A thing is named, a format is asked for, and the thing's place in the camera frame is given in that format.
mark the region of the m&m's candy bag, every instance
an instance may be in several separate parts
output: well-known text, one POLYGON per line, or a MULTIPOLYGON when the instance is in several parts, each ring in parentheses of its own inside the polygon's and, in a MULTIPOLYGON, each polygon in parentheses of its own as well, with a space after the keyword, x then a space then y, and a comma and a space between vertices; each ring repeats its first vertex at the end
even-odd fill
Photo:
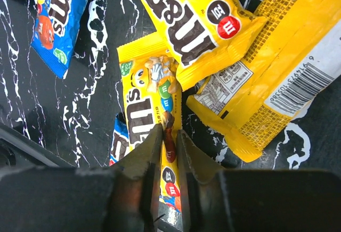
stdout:
POLYGON ((37 0, 37 3, 31 45, 49 68, 62 78, 70 66, 87 0, 37 0))
POLYGON ((170 54, 185 91, 239 61, 266 23, 239 0, 141 0, 170 54))
MULTIPOLYGON (((176 134, 182 128, 181 86, 175 78, 178 62, 158 33, 120 46, 118 58, 123 83, 124 110, 133 151, 155 124, 162 124, 160 201, 181 209, 176 158, 176 134)), ((128 153, 121 149, 115 153, 128 153)))

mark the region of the green candy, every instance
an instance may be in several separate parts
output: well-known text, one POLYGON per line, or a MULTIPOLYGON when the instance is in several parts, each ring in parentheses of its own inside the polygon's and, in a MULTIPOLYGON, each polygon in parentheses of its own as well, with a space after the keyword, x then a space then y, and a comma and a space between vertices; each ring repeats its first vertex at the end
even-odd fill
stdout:
POLYGON ((161 98, 168 99, 172 95, 168 92, 168 88, 171 85, 170 81, 167 80, 163 85, 159 86, 159 94, 161 98))

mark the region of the yellow candy package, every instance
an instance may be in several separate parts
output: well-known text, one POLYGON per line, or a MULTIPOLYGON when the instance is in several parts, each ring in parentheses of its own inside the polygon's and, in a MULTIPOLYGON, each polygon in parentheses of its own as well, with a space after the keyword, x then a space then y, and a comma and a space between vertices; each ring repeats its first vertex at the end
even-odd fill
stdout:
POLYGON ((245 162, 341 74, 340 0, 263 0, 255 14, 269 22, 245 57, 187 100, 245 162))
POLYGON ((141 0, 178 62, 183 91, 240 60, 266 22, 239 0, 141 0))
POLYGON ((155 124, 163 125, 160 201, 181 211, 175 147, 177 131, 182 128, 181 86, 175 78, 178 62, 169 56, 157 33, 117 51, 130 151, 146 139, 155 124))

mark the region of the cartoon hand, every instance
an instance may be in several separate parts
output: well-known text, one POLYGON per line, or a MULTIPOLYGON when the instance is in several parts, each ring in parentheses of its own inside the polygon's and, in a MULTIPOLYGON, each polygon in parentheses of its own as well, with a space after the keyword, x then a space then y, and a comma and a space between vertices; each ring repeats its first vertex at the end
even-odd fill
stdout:
POLYGON ((151 68, 151 79, 153 81, 159 82, 162 78, 164 78, 164 70, 160 63, 156 63, 151 68))

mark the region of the barcode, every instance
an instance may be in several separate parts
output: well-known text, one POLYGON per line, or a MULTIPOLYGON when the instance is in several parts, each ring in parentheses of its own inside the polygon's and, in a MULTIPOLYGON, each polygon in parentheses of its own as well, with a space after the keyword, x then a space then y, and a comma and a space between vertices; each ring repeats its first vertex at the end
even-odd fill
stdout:
POLYGON ((334 80, 310 63, 304 67, 304 71, 289 83, 285 90, 270 99, 271 104, 295 114, 334 80))

